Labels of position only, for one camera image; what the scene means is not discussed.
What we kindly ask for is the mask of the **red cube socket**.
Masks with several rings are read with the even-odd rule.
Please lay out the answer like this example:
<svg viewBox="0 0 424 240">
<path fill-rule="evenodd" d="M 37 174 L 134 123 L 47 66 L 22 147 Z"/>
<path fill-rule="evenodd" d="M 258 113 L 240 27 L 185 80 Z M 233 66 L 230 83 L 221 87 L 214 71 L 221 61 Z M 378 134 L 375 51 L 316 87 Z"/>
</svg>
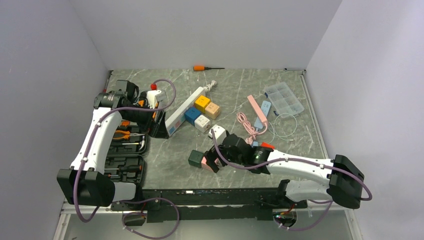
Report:
<svg viewBox="0 0 424 240">
<path fill-rule="evenodd" d="M 275 149 L 275 147 L 272 144 L 269 144 L 269 143 L 266 143 L 266 142 L 262 142 L 260 146 L 264 147 L 264 148 L 273 149 L 273 150 Z"/>
</svg>

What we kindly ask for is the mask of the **pink cube adapter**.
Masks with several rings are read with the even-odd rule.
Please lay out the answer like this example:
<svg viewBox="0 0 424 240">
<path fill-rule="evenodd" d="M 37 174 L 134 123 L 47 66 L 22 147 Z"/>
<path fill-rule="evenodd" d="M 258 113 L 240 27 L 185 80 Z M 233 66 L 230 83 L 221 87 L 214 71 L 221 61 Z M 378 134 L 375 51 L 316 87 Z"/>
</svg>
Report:
<svg viewBox="0 0 424 240">
<path fill-rule="evenodd" d="M 205 156 L 201 160 L 201 168 L 217 173 L 220 170 L 220 160 L 216 158 L 214 161 L 208 160 Z"/>
</svg>

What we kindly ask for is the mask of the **dark green cube adapter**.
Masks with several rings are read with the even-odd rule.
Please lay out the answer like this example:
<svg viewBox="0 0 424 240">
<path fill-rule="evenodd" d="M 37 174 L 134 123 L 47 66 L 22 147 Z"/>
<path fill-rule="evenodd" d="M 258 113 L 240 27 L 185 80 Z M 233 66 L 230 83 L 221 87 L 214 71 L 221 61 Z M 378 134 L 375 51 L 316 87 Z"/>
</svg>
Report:
<svg viewBox="0 0 424 240">
<path fill-rule="evenodd" d="M 188 157 L 188 164 L 192 167 L 202 168 L 204 153 L 198 150 L 192 150 Z"/>
</svg>

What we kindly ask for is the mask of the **white cube adapter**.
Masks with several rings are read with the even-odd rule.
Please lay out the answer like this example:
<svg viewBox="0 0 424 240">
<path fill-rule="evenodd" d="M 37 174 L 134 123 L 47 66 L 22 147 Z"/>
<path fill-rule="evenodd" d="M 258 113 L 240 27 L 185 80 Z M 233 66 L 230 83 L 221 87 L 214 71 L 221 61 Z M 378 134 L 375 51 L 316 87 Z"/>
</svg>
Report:
<svg viewBox="0 0 424 240">
<path fill-rule="evenodd" d="M 201 114 L 198 118 L 195 119 L 194 126 L 200 132 L 205 133 L 210 128 L 211 121 L 205 115 Z"/>
</svg>

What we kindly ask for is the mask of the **pink power strip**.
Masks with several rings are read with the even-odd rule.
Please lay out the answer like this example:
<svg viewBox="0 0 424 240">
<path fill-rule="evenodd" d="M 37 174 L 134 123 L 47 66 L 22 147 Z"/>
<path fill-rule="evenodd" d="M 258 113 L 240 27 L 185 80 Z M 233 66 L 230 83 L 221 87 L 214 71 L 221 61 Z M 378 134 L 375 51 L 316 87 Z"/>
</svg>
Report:
<svg viewBox="0 0 424 240">
<path fill-rule="evenodd" d="M 257 117 L 259 118 L 260 122 L 262 123 L 263 127 L 268 127 L 268 119 L 261 110 L 260 106 L 256 102 L 255 98 L 252 95 L 247 96 L 247 100 L 249 101 L 250 105 L 252 106 L 253 110 L 255 111 Z"/>
</svg>

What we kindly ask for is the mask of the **orange wooden cube adapter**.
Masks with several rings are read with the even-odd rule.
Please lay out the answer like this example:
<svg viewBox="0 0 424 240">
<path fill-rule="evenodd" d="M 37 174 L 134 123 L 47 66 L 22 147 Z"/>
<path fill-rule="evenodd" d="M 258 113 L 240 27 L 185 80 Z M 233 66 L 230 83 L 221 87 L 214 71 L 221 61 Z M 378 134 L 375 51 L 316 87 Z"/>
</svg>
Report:
<svg viewBox="0 0 424 240">
<path fill-rule="evenodd" d="M 210 102 L 206 107 L 205 107 L 205 115 L 213 120 L 215 120 L 221 113 L 221 108 L 219 105 Z"/>
</svg>

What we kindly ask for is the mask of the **light blue power strip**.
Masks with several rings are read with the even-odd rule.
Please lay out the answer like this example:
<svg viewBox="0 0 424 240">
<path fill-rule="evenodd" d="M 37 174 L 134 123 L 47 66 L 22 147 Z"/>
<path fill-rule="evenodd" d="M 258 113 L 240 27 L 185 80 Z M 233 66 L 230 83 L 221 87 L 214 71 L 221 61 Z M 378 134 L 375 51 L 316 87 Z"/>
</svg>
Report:
<svg viewBox="0 0 424 240">
<path fill-rule="evenodd" d="M 255 129 L 262 130 L 264 127 L 268 126 L 269 122 L 268 122 L 267 116 L 270 111 L 270 108 L 271 108 L 271 103 L 266 100 L 262 102 L 261 106 L 256 104 L 256 106 L 254 107 L 254 111 L 257 115 L 257 118 L 253 125 Z"/>
</svg>

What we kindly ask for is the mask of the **white long power strip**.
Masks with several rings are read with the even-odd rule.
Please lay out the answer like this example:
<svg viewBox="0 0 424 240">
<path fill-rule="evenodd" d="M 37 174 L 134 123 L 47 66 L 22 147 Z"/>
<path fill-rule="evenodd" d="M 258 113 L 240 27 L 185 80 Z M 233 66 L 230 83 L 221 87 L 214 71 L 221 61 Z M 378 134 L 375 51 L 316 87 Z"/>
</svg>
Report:
<svg viewBox="0 0 424 240">
<path fill-rule="evenodd" d="M 189 108 L 194 106 L 195 101 L 200 96 L 206 96 L 206 93 L 211 90 L 213 86 L 217 85 L 215 80 L 212 80 L 210 84 L 206 86 L 198 87 L 176 110 L 175 112 L 166 119 L 165 126 L 169 136 L 173 135 L 175 131 L 181 126 L 186 120 L 185 112 Z"/>
</svg>

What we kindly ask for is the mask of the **dark blue cube adapter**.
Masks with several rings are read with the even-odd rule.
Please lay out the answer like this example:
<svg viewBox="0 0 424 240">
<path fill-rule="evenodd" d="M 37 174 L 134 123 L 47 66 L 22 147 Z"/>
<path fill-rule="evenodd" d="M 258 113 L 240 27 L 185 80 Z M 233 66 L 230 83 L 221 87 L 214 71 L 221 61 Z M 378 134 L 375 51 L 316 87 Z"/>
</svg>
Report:
<svg viewBox="0 0 424 240">
<path fill-rule="evenodd" d="M 190 123 L 191 125 L 195 125 L 196 119 L 202 115 L 202 112 L 196 109 L 194 106 L 191 106 L 185 113 L 184 118 L 185 120 Z"/>
</svg>

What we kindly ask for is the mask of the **yellow cube adapter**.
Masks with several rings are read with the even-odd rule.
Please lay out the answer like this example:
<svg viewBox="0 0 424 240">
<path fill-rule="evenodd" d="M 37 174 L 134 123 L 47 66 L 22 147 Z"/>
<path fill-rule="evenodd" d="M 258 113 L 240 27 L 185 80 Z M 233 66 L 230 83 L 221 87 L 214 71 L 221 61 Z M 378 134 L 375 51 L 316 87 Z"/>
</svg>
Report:
<svg viewBox="0 0 424 240">
<path fill-rule="evenodd" d="M 194 101 L 194 107 L 199 110 L 201 113 L 206 112 L 206 107 L 211 103 L 211 100 L 204 96 L 200 95 L 195 101 Z"/>
</svg>

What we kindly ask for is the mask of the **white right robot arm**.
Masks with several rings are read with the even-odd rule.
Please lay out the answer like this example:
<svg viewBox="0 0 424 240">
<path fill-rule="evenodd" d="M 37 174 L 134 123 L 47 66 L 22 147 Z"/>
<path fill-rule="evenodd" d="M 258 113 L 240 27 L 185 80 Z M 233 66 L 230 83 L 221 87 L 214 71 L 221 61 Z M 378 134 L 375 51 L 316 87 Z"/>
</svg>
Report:
<svg viewBox="0 0 424 240">
<path fill-rule="evenodd" d="M 211 169 L 231 166 L 253 174 L 287 175 L 301 180 L 283 179 L 275 194 L 276 203 L 287 208 L 301 201 L 334 202 L 347 209 L 359 209 L 362 201 L 373 196 L 365 185 L 364 174 L 346 156 L 334 158 L 310 158 L 292 155 L 268 147 L 266 144 L 251 146 L 235 134 L 227 134 L 222 142 L 212 138 L 214 157 L 208 163 Z"/>
</svg>

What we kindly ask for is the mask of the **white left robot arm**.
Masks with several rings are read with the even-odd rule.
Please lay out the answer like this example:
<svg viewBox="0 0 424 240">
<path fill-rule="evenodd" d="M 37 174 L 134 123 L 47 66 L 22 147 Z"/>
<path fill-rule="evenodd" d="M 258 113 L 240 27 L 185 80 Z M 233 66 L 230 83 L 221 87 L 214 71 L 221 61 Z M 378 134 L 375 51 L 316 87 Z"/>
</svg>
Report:
<svg viewBox="0 0 424 240">
<path fill-rule="evenodd" d="M 149 106 L 137 106 L 139 95 L 137 85 L 120 80 L 114 90 L 95 97 L 90 127 L 81 149 L 70 166 L 60 169 L 56 177 L 69 204 L 76 208 L 107 207 L 123 201 L 131 210 L 143 205 L 144 196 L 135 183 L 114 182 L 105 175 L 108 151 L 121 122 L 127 120 L 151 129 L 156 122 L 154 113 L 164 113 L 168 108 L 160 98 Z"/>
</svg>

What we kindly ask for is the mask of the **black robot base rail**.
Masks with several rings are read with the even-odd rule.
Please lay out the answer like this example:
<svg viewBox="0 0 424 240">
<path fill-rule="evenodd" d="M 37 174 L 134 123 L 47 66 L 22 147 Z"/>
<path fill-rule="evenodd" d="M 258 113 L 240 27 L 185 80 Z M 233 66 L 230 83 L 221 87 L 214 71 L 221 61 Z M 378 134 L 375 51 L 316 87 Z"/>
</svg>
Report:
<svg viewBox="0 0 424 240">
<path fill-rule="evenodd" d="M 294 203 L 276 187 L 215 189 L 144 189 L 131 203 L 113 203 L 112 211 L 144 211 L 148 223 L 176 220 L 273 219 L 277 210 L 307 208 Z"/>
</svg>

